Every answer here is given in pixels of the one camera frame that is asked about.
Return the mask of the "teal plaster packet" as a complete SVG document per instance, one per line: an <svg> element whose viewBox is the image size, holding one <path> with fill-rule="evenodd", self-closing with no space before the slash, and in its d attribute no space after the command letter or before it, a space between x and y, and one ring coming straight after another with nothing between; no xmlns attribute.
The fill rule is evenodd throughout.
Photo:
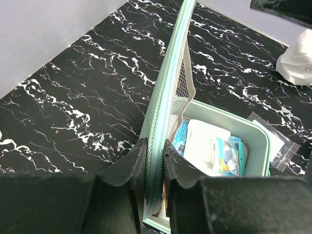
<svg viewBox="0 0 312 234"><path fill-rule="evenodd" d="M244 176L246 170L245 146L241 138L213 141L213 171L224 176Z"/></svg>

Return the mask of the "white gauze pad packet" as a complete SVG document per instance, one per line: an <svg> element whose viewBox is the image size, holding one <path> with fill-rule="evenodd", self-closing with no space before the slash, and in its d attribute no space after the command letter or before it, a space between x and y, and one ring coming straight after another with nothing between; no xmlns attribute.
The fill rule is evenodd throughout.
<svg viewBox="0 0 312 234"><path fill-rule="evenodd" d="M229 130L191 119L183 157L204 174L217 176L213 171L214 142L216 138L228 140L230 135Z"/></svg>

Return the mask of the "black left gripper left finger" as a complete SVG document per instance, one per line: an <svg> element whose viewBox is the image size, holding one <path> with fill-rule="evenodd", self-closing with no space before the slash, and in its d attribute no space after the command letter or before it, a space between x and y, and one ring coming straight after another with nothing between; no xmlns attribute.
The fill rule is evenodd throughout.
<svg viewBox="0 0 312 234"><path fill-rule="evenodd" d="M139 234L147 139L98 174L0 177L3 234Z"/></svg>

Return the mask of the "blue mask packet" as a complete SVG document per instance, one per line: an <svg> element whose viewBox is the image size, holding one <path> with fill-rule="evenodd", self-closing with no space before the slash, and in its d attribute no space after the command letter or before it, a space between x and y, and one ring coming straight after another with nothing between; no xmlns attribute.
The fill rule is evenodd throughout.
<svg viewBox="0 0 312 234"><path fill-rule="evenodd" d="M173 146L176 149L176 151L183 156L184 155L184 151L185 151L185 146L186 146L186 141L187 141L187 133L188 133L188 121L187 120L183 120L180 128L178 129L174 142L173 142Z"/></svg>

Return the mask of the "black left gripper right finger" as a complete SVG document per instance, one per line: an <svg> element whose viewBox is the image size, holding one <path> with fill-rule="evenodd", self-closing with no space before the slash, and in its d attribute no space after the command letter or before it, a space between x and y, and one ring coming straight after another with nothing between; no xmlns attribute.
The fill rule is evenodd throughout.
<svg viewBox="0 0 312 234"><path fill-rule="evenodd" d="M296 177L210 177L163 152L166 215L174 234L309 234L312 186Z"/></svg>

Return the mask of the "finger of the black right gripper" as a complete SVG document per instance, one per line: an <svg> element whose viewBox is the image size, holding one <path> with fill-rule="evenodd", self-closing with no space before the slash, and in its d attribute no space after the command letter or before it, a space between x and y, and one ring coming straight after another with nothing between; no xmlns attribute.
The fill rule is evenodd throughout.
<svg viewBox="0 0 312 234"><path fill-rule="evenodd" d="M252 0L250 8L284 18L305 27L312 26L311 0Z"/></svg>

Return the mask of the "mint green medicine case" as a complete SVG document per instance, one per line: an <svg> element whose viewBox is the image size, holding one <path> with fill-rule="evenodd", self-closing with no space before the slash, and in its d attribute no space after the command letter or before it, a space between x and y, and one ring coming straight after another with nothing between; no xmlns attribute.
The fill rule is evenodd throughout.
<svg viewBox="0 0 312 234"><path fill-rule="evenodd" d="M194 0L182 3L140 133L148 140L143 221L166 234L171 231L168 218L154 217L163 201L163 149L166 140L173 142L184 118L204 121L242 138L249 150L245 176L270 175L271 143L266 132L247 119L194 99L187 34L195 5Z"/></svg>

